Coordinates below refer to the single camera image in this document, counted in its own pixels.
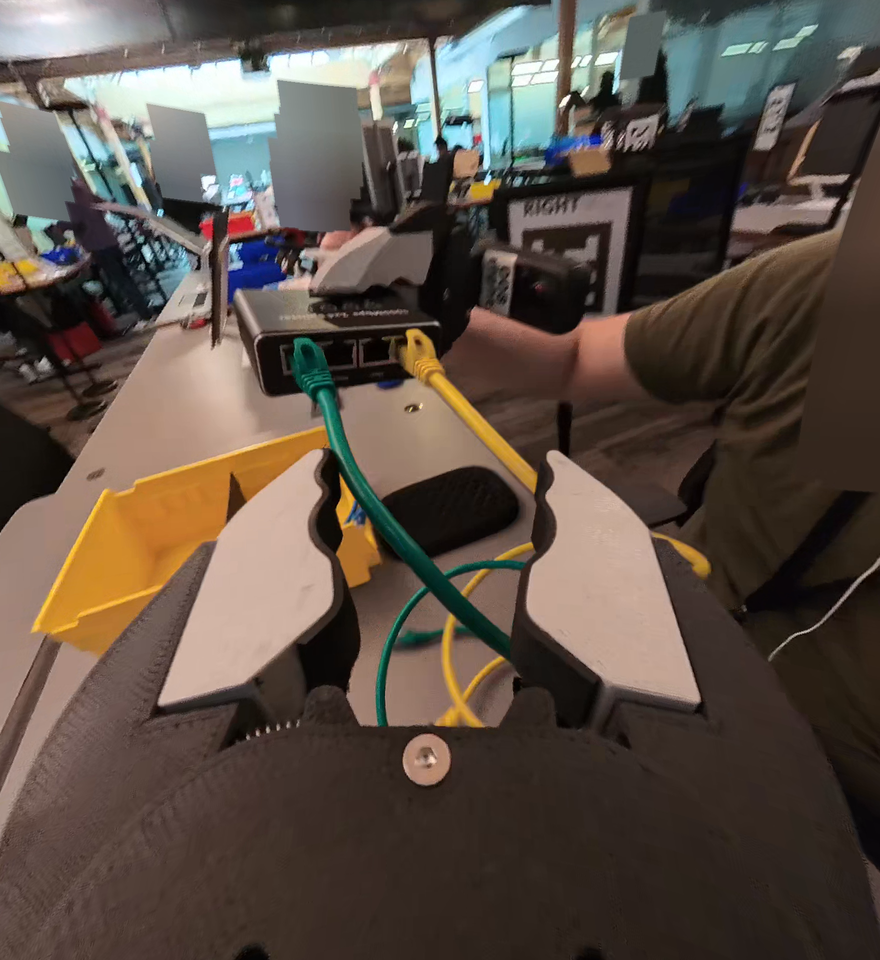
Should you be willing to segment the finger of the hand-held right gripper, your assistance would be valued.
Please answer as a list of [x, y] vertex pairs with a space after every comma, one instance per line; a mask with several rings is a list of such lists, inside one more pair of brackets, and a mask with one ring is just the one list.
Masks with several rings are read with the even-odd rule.
[[433, 250], [432, 231], [396, 233], [385, 226], [367, 228], [323, 259], [310, 282], [310, 294], [362, 294], [396, 283], [422, 286]]

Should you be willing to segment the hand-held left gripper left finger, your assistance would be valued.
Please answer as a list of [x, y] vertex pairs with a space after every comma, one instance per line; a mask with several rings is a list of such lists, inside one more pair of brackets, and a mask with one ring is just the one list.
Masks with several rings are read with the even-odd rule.
[[310, 450], [182, 565], [157, 597], [179, 607], [159, 713], [301, 714], [313, 691], [349, 692], [361, 630], [337, 557], [340, 500], [335, 457]]

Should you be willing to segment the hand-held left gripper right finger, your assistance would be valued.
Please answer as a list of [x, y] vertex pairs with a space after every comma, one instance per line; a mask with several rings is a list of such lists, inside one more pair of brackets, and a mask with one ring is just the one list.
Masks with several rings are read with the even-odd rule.
[[696, 712], [701, 694], [640, 516], [558, 451], [541, 465], [535, 499], [511, 630], [519, 677], [558, 712]]

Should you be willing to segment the black ethernet switch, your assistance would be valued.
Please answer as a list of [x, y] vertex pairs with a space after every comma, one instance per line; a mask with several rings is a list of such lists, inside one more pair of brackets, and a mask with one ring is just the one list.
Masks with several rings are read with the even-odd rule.
[[315, 296], [307, 290], [240, 290], [233, 299], [241, 340], [260, 390], [270, 398], [300, 391], [294, 342], [313, 342], [338, 388], [407, 378], [399, 348], [421, 330], [435, 348], [441, 324], [385, 288], [364, 294]]

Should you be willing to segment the yellow plastic bin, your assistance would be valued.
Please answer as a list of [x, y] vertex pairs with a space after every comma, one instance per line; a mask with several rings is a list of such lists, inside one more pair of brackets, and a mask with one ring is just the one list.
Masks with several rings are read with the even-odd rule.
[[[304, 454], [328, 447], [326, 430], [317, 427], [142, 478], [125, 490], [104, 490], [38, 609], [33, 632], [105, 654], [242, 506]], [[341, 479], [337, 557], [350, 590], [369, 582], [380, 563], [372, 534], [348, 521], [354, 502]]]

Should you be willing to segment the person's right forearm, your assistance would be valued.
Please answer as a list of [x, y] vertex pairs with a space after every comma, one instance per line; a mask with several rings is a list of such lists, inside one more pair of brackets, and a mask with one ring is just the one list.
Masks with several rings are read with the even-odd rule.
[[626, 357], [630, 318], [585, 318], [554, 335], [474, 308], [447, 357], [486, 385], [524, 396], [573, 404], [646, 401], [651, 396]]

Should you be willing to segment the black framed marker sign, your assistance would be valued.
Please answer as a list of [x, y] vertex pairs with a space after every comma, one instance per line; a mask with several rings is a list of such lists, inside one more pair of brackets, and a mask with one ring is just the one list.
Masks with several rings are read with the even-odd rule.
[[500, 187], [488, 206], [489, 225], [513, 248], [584, 267], [586, 314], [614, 315], [633, 293], [650, 185], [646, 175], [599, 174]]

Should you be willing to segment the blue storage bin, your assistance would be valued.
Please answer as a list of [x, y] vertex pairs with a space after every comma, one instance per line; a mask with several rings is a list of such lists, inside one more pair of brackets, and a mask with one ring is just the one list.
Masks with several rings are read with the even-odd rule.
[[285, 240], [280, 234], [230, 244], [230, 286], [261, 289], [282, 282]]

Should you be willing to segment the white stand with dark board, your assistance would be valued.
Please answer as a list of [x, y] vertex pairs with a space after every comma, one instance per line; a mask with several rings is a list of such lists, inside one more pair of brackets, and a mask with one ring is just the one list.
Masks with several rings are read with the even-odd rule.
[[229, 212], [221, 209], [213, 214], [211, 239], [208, 251], [210, 272], [210, 342], [216, 349], [223, 340], [229, 318]]

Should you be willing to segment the black oval pad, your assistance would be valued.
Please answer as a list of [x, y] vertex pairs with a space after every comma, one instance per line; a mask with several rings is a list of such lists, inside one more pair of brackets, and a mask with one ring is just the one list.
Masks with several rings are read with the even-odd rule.
[[401, 487], [382, 503], [429, 558], [498, 534], [517, 520], [520, 508], [510, 485], [481, 465]]

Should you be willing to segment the small marker tag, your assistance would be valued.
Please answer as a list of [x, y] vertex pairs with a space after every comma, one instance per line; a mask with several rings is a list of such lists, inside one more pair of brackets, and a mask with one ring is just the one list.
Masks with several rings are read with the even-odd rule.
[[782, 82], [768, 91], [758, 119], [752, 152], [768, 153], [776, 146], [789, 111], [797, 81]]

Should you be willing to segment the red storage bins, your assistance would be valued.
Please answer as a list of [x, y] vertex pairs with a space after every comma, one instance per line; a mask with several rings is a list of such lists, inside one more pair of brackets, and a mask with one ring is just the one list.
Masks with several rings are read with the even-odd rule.
[[96, 331], [86, 321], [66, 329], [50, 329], [45, 333], [50, 349], [63, 365], [71, 365], [97, 354], [102, 342]]

